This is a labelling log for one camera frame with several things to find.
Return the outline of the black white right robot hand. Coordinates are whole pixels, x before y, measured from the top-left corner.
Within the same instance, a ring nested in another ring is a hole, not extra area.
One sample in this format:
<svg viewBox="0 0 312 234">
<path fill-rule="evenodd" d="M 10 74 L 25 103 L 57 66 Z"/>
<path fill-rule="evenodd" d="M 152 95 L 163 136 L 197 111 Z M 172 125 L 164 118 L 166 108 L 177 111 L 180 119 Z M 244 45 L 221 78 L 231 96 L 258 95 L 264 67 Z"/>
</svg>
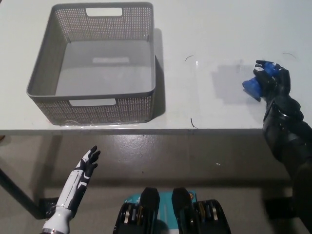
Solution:
<svg viewBox="0 0 312 234">
<path fill-rule="evenodd" d="M 289 70 L 278 63 L 266 60 L 255 62 L 253 73 L 262 91 L 268 110 L 273 105 L 285 116 L 303 120 L 299 102 L 290 96 L 291 78 Z"/>
</svg>

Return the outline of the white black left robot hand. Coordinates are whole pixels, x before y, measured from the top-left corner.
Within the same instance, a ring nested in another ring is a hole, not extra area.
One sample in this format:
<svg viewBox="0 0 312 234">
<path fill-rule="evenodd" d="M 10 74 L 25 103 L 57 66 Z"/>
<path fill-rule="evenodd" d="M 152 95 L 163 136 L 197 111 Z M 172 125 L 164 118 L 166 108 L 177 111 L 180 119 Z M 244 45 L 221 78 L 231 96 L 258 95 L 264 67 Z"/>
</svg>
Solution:
<svg viewBox="0 0 312 234">
<path fill-rule="evenodd" d="M 93 171 L 98 166 L 96 161 L 99 155 L 100 150 L 95 145 L 80 159 L 63 187 L 57 201 L 57 208 L 62 207 L 69 210 L 71 212 L 71 218 L 75 217 Z"/>
</svg>

